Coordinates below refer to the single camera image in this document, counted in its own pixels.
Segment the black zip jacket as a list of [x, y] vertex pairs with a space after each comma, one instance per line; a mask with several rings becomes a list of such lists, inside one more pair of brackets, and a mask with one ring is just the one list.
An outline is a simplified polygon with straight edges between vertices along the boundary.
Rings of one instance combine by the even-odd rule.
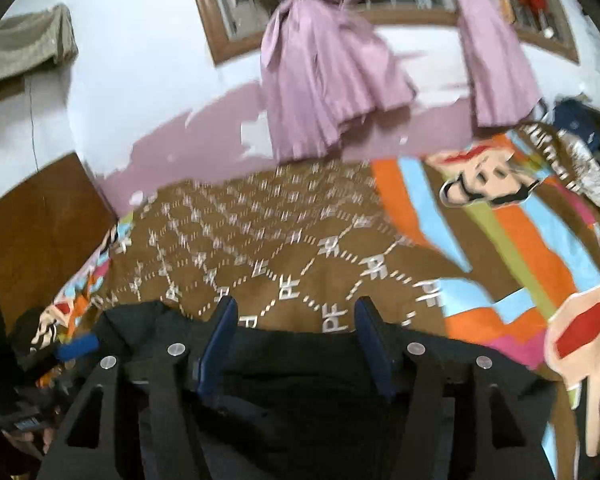
[[[158, 322], [176, 337], [194, 320], [169, 310]], [[208, 479], [385, 479], [385, 417], [355, 329], [267, 332], [238, 320], [195, 422]]]

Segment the dark clothes pile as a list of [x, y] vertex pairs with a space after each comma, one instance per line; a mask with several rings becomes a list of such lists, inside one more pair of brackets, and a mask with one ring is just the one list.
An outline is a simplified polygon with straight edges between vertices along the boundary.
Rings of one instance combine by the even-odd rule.
[[35, 364], [23, 367], [6, 334], [0, 305], [0, 464], [43, 459], [44, 429], [53, 420], [53, 395], [38, 388]]

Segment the brown cartoon monkey bedspread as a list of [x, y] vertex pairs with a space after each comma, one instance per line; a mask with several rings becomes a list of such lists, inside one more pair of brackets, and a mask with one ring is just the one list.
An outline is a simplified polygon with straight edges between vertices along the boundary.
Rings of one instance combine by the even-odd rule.
[[100, 316], [160, 302], [206, 322], [221, 298], [267, 332], [351, 333], [382, 319], [498, 351], [554, 382], [551, 479], [600, 479], [600, 208], [558, 131], [518, 128], [458, 151], [296, 162], [160, 188], [121, 221], [65, 313], [69, 406]]

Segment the wooden headboard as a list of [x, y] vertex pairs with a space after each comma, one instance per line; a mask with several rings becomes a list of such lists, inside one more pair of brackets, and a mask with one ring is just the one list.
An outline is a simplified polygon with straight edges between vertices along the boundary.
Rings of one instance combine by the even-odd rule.
[[5, 324], [13, 326], [27, 310], [48, 306], [116, 221], [74, 153], [0, 198], [0, 307]]

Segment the crumpled patterned fabric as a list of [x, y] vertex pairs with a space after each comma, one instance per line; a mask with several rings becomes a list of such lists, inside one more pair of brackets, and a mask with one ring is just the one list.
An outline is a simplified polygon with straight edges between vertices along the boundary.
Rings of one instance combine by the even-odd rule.
[[575, 134], [559, 130], [558, 139], [568, 154], [581, 192], [600, 208], [600, 164]]

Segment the right pink curtain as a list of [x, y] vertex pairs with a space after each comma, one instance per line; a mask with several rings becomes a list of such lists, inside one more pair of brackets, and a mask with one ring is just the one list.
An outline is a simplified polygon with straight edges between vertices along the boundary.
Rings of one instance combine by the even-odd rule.
[[455, 0], [455, 3], [477, 125], [481, 128], [515, 125], [542, 98], [518, 36], [492, 0]]

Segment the pink curtain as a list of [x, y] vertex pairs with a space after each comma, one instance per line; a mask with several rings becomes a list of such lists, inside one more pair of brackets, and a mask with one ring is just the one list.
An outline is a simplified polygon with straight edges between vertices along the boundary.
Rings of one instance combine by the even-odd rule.
[[515, 125], [542, 98], [518, 36], [492, 0], [455, 0], [455, 3], [477, 125], [481, 128]]
[[283, 0], [261, 42], [262, 91], [279, 162], [324, 157], [378, 112], [416, 91], [373, 25], [351, 11], [361, 0]]

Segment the blue bag on desk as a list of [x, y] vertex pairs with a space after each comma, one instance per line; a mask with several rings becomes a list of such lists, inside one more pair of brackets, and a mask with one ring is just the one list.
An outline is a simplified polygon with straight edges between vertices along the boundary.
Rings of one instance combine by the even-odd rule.
[[558, 130], [566, 130], [595, 153], [600, 148], [600, 128], [586, 106], [575, 99], [564, 99], [554, 106], [553, 125]]

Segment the left pink curtain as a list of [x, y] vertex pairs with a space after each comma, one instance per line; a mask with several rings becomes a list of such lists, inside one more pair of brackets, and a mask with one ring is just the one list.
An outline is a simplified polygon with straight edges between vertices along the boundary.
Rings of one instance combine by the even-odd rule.
[[373, 25], [351, 11], [361, 0], [283, 0], [261, 42], [262, 91], [279, 162], [324, 157], [378, 112], [416, 91]]

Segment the beige sweater on wall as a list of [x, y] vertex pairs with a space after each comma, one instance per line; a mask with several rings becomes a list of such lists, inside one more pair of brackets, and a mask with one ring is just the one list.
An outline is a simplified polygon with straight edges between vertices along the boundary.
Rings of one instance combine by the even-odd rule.
[[63, 3], [0, 21], [0, 81], [48, 63], [65, 65], [78, 53], [71, 13]]

